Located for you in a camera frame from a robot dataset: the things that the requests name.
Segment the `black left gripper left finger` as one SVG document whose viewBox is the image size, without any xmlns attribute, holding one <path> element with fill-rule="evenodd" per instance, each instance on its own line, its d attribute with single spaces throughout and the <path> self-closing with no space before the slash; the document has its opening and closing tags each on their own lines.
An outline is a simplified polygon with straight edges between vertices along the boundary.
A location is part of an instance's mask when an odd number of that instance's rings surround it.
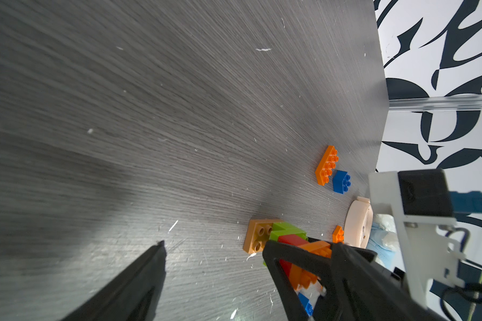
<svg viewBox="0 0 482 321">
<path fill-rule="evenodd" d="M 64 320 L 154 320 L 165 281 L 163 241 L 151 246 Z"/>
</svg>

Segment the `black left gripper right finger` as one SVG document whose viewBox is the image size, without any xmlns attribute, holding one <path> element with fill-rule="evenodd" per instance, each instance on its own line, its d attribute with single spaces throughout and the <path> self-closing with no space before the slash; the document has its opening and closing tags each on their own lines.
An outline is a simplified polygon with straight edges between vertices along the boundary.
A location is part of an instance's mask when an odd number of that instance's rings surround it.
<svg viewBox="0 0 482 321">
<path fill-rule="evenodd" d="M 335 244 L 332 273 L 346 320 L 444 319 L 416 303 L 410 295 L 406 273 L 380 265 L 373 251 Z"/>
</svg>

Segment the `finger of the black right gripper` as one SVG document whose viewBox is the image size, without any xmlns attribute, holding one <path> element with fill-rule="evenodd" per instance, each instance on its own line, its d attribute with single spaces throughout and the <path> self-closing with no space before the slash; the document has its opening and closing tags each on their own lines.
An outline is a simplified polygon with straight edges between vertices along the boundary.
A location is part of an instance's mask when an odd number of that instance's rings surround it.
<svg viewBox="0 0 482 321">
<path fill-rule="evenodd" d="M 281 297 L 288 320 L 308 320 L 309 316 L 301 305 L 298 295 L 292 289 L 289 278 L 286 276 L 280 265 L 281 259 L 290 263 L 296 261 L 297 248 L 298 247 L 276 241 L 268 241 L 262 255 Z M 330 259 L 324 259 L 321 261 L 321 263 L 314 263 L 313 267 L 319 269 L 317 276 L 321 281 L 331 278 L 332 273 L 330 272 Z"/>
</svg>

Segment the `red lego brick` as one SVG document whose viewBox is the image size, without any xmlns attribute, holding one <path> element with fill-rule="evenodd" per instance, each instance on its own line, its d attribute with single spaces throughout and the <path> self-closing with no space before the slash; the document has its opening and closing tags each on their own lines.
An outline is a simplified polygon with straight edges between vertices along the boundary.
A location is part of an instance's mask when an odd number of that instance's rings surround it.
<svg viewBox="0 0 482 321">
<path fill-rule="evenodd" d="M 287 244 L 287 245 L 290 245 L 290 246 L 295 246 L 295 247 L 303 246 L 303 245 L 309 243 L 309 241 L 307 239 L 303 239 L 296 234 L 281 235 L 281 236 L 278 237 L 278 242 L 284 243 L 284 244 Z M 289 277 L 290 272 L 291 272 L 292 263 L 281 259 L 280 265 L 281 265 L 283 271 L 285 272 L 286 276 Z"/>
</svg>

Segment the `small green lego brick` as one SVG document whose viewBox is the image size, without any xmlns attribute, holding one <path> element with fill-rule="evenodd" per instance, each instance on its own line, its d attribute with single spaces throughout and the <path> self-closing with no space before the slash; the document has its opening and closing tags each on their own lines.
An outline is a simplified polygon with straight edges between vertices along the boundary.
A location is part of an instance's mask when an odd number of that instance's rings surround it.
<svg viewBox="0 0 482 321">
<path fill-rule="evenodd" d="M 292 224 L 284 221 L 274 222 L 269 239 L 272 241 L 277 241 L 281 236 L 286 235 L 297 235 L 305 241 L 308 240 L 307 233 L 302 229 L 299 229 L 298 227 L 295 227 Z"/>
</svg>

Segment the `tan lego plate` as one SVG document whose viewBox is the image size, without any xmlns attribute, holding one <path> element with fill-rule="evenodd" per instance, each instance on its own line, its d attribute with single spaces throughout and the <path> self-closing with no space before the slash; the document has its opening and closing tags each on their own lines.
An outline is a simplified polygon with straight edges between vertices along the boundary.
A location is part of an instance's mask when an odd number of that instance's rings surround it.
<svg viewBox="0 0 482 321">
<path fill-rule="evenodd" d="M 264 250 L 273 230 L 273 224 L 281 222 L 283 222 L 282 219 L 251 219 L 248 223 L 243 250 L 248 254 Z"/>
</svg>

